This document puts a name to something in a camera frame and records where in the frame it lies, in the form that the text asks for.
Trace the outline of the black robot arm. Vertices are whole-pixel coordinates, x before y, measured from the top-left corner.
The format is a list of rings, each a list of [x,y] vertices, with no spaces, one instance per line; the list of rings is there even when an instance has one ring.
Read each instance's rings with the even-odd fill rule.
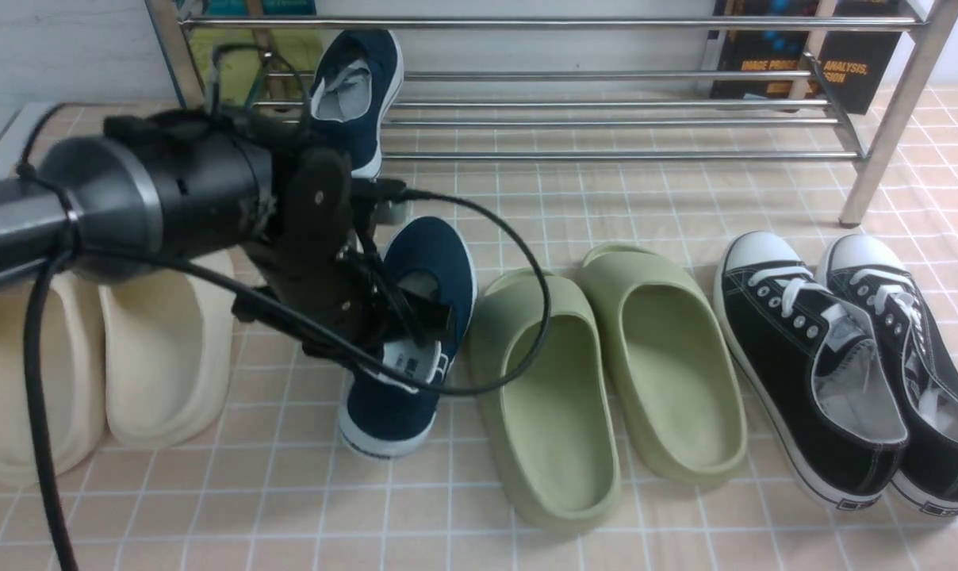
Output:
[[[120,285],[153,267],[239,247],[265,278],[236,315],[336,357],[338,339],[378,355],[391,341],[451,341],[456,311],[400,288],[373,232],[392,178],[355,178],[346,152],[308,127],[241,109],[171,109],[105,119],[59,142],[38,167],[0,180],[0,290],[71,254],[88,281]]]

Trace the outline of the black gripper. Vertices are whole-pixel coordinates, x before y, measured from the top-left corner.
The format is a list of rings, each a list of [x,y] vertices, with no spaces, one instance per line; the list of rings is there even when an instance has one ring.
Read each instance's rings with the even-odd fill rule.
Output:
[[[374,242],[385,200],[405,189],[395,178],[352,178],[348,159],[324,146],[272,153],[274,207],[243,252],[265,279],[258,293],[281,308],[237,297],[233,314],[343,365],[351,348],[380,358],[392,341],[449,343],[456,311],[398,285]]]

